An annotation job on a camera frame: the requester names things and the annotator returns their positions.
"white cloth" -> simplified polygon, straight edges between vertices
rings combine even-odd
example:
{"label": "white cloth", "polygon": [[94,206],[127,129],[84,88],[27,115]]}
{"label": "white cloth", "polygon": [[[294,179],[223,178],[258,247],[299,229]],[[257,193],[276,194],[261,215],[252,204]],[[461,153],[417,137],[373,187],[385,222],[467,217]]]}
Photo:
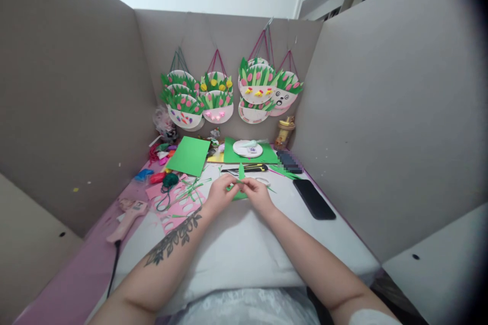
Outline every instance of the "white cloth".
{"label": "white cloth", "polygon": [[[215,291],[192,302],[185,310],[157,321],[158,325],[226,324],[319,325],[314,305],[304,287],[241,288]],[[349,325],[401,325],[371,309],[356,311]]]}

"power cord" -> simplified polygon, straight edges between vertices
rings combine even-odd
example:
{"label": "power cord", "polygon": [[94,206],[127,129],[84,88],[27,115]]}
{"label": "power cord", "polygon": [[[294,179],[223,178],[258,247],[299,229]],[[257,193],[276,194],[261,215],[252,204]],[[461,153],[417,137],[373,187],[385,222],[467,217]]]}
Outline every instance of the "power cord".
{"label": "power cord", "polygon": [[120,244],[121,243],[122,243],[121,240],[117,240],[116,242],[114,242],[114,244],[115,244],[115,261],[113,263],[112,278],[110,279],[110,284],[108,286],[107,298],[110,296],[110,290],[112,289],[113,279],[115,277],[115,272],[117,270],[117,263],[118,263],[118,257],[120,255]]}

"black smartphone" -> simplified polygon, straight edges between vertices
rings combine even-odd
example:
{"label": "black smartphone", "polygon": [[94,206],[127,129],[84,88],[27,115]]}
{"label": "black smartphone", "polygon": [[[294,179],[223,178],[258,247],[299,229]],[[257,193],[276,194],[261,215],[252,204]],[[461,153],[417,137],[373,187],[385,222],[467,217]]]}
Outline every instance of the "black smartphone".
{"label": "black smartphone", "polygon": [[317,189],[310,180],[293,180],[296,190],[300,193],[301,198],[307,205],[310,213],[317,220],[333,220],[336,219],[336,214],[329,207],[324,198],[320,195]]}

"cardboard wall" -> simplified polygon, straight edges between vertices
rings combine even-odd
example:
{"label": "cardboard wall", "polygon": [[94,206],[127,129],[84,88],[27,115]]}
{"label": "cardboard wall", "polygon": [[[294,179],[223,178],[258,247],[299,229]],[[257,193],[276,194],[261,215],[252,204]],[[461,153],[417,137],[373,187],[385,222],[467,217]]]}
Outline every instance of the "cardboard wall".
{"label": "cardboard wall", "polygon": [[[206,73],[215,52],[214,43],[219,48],[222,61],[228,75],[237,84],[238,67],[243,57],[248,58],[261,31],[269,19],[216,14],[178,13],[153,10],[136,10],[137,22],[141,30],[144,50],[149,65],[152,84],[156,99],[160,103],[161,73],[170,71],[174,52],[179,45],[183,50],[188,68],[192,76],[200,80]],[[309,68],[312,54],[322,27],[321,23],[275,19],[271,24],[274,61],[278,67],[288,47],[293,46],[293,58],[298,75],[304,80]],[[261,56],[265,56],[262,47]],[[216,70],[220,71],[217,61]],[[237,105],[240,93],[234,93],[234,114],[223,124],[205,121],[203,128],[197,132],[184,132],[179,128],[180,135],[196,137],[209,136],[209,132],[220,127],[221,136],[236,139],[265,139],[274,141],[278,132],[278,120],[286,115],[293,115],[300,103],[300,95],[290,107],[288,113],[279,117],[268,117],[259,124],[248,124],[238,114]]]}
{"label": "cardboard wall", "polygon": [[134,10],[119,0],[0,3],[0,170],[82,236],[155,137]]}
{"label": "cardboard wall", "polygon": [[382,262],[486,201],[475,13],[470,0],[367,0],[324,23],[293,151]]}

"paper plate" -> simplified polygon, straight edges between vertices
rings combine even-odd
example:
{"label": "paper plate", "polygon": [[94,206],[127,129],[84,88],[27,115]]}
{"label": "paper plate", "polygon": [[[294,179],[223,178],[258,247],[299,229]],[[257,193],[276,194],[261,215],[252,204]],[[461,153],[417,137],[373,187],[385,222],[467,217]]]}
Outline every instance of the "paper plate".
{"label": "paper plate", "polygon": [[259,109],[245,108],[239,105],[239,116],[244,122],[249,124],[257,124],[264,121],[269,115],[268,111]]}

